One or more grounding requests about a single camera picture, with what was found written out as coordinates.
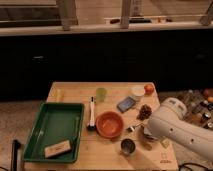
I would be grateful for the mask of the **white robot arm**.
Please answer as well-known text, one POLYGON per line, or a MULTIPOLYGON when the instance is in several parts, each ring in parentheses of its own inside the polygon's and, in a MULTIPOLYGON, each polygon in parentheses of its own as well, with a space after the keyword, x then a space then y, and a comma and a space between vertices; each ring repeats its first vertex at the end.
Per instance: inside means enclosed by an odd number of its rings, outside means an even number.
POLYGON ((213 131, 183 121, 187 108, 177 98, 167 98, 150 116, 147 129, 156 138, 167 137, 190 150, 213 158, 213 131))

